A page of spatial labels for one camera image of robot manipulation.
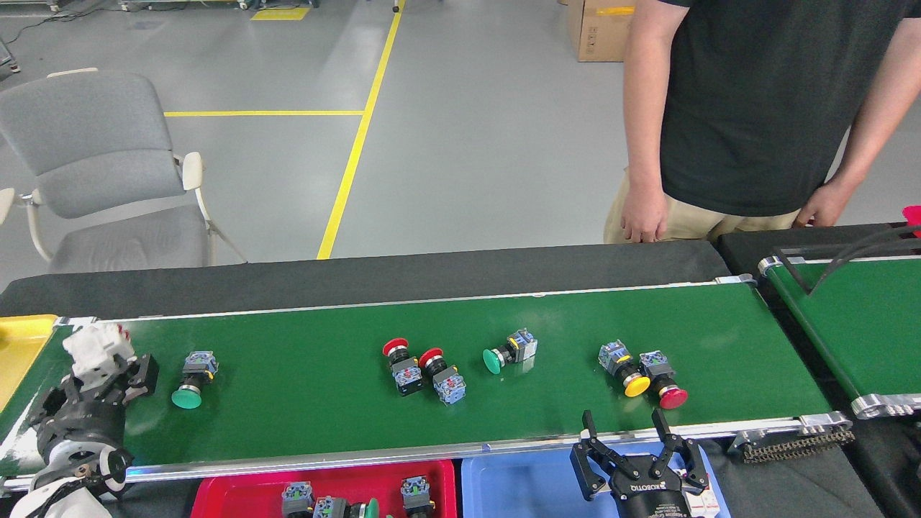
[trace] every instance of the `blue bin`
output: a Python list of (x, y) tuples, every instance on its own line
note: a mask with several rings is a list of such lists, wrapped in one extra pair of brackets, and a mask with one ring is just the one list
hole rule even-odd
[[(618, 444), (623, 455), (662, 451), (661, 442)], [(710, 475), (710, 487), (719, 502), (717, 518), (730, 518), (726, 501), (713, 477), (713, 467), (704, 456)], [(669, 466), (684, 467), (675, 454)], [(534, 453), (507, 453), (463, 459), (460, 487), (464, 518), (613, 518), (617, 507), (610, 494), (600, 494), (594, 501), (582, 499), (576, 474), (569, 462), (569, 450)]]

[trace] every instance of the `robotic arm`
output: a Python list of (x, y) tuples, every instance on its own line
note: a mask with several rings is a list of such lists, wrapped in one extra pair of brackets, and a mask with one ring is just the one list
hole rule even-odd
[(134, 460), (122, 447), (125, 407), (157, 388), (157, 362), (138, 358), (117, 324), (83, 327), (64, 340), (64, 349), (74, 359), (71, 372), (29, 415), (47, 467), (32, 478), (12, 518), (110, 516), (97, 498), (124, 493)]
[[(684, 492), (698, 495), (709, 486), (700, 446), (692, 439), (671, 433), (660, 408), (652, 413), (659, 439), (664, 447), (652, 454), (623, 456), (598, 440), (591, 412), (582, 414), (580, 440), (573, 445), (569, 460), (585, 500), (591, 501), (600, 492), (610, 491), (617, 502), (617, 512), (623, 518), (669, 516), (690, 518)], [(678, 453), (687, 469), (680, 476), (669, 467), (669, 460)], [(605, 482), (592, 471), (589, 459), (610, 478)]]

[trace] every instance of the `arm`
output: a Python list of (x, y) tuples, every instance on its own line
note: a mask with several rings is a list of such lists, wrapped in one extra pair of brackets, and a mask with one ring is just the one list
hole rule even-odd
[(799, 211), (794, 226), (811, 223), (830, 227), (838, 220), (918, 92), (921, 92), (921, 18), (906, 18), (892, 36), (880, 70), (851, 125), (841, 165)]
[(621, 227), (633, 242), (656, 241), (665, 232), (659, 144), (669, 89), (671, 41), (687, 7), (638, 0), (624, 57), (624, 129), (630, 191)]

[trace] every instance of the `chair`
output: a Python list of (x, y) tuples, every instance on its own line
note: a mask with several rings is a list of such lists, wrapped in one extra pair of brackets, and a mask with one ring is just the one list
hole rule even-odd
[(0, 38), (0, 66), (6, 65), (9, 63), (9, 71), (13, 74), (18, 74), (20, 69), (19, 65), (16, 63), (16, 58), (13, 57), (13, 53), (9, 51), (9, 48), (6, 47), (3, 38)]
[[(243, 257), (208, 216), (201, 155), (173, 155), (146, 78), (84, 69), (10, 88), (0, 92), (0, 135), (38, 184), (30, 194), (0, 192), (0, 224), (11, 206), (24, 206), (32, 242), (52, 273), (213, 265), (218, 236)], [(39, 206), (81, 218), (188, 191), (197, 205), (73, 231), (54, 253), (42, 242)]]

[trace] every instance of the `black cable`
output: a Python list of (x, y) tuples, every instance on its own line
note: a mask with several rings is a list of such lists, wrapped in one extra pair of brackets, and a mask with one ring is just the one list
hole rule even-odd
[(7, 41), (6, 44), (15, 43), (15, 42), (19, 39), (19, 37), (22, 36), (22, 32), (23, 32), (24, 30), (26, 30), (26, 29), (31, 29), (31, 28), (33, 28), (33, 27), (38, 27), (39, 25), (41, 25), (41, 24), (43, 24), (43, 23), (50, 22), (50, 21), (60, 21), (60, 22), (74, 21), (75, 19), (89, 16), (89, 15), (91, 15), (91, 14), (97, 12), (97, 11), (110, 11), (110, 12), (113, 12), (113, 13), (121, 13), (121, 12), (124, 12), (124, 11), (121, 11), (121, 9), (107, 9), (107, 8), (105, 8), (105, 7), (97, 7), (97, 8), (95, 8), (95, 9), (91, 10), (91, 11), (85, 11), (85, 12), (81, 12), (81, 11), (70, 11), (70, 12), (68, 12), (68, 11), (62, 11), (62, 12), (56, 14), (56, 15), (47, 17), (46, 19), (40, 21), (39, 23), (35, 23), (35, 24), (32, 24), (32, 25), (27, 25), (26, 27), (23, 27), (22, 29), (19, 30), (19, 32), (16, 33), (16, 38), (13, 38), (12, 40)]
[[(183, 9), (185, 9), (185, 8), (189, 5), (189, 2), (186, 1), (186, 0), (179, 0), (179, 2), (181, 2), (181, 5), (180, 5), (180, 6), (170, 7), (169, 9), (154, 9), (154, 8), (148, 6), (147, 10), (149, 10), (149, 11), (154, 11), (154, 12), (157, 12), (157, 13), (163, 13), (163, 12), (166, 12), (166, 11), (182, 11)], [(74, 20), (79, 19), (79, 18), (88, 17), (89, 15), (91, 15), (91, 14), (93, 14), (93, 13), (96, 13), (96, 12), (99, 12), (99, 11), (109, 11), (109, 12), (111, 12), (111, 13), (127, 13), (127, 12), (132, 12), (132, 11), (125, 11), (124, 9), (108, 9), (108, 8), (106, 8), (106, 7), (97, 7), (97, 8), (95, 8), (95, 9), (92, 9), (92, 10), (89, 10), (89, 11), (62, 11), (62, 12), (56, 14), (56, 15), (47, 17), (46, 19), (40, 21), (39, 23), (35, 23), (35, 24), (32, 24), (32, 25), (27, 25), (26, 27), (23, 27), (22, 29), (19, 30), (19, 32), (16, 33), (16, 37), (13, 38), (13, 39), (10, 40), (10, 41), (7, 41), (6, 44), (15, 43), (15, 42), (19, 39), (19, 37), (22, 36), (22, 32), (23, 32), (24, 30), (26, 30), (26, 29), (31, 29), (31, 28), (33, 28), (33, 27), (38, 27), (39, 25), (41, 25), (41, 24), (43, 24), (43, 23), (50, 22), (50, 21), (59, 21), (59, 22), (62, 22), (62, 23), (66, 23), (66, 22), (68, 22), (68, 21), (74, 21)]]

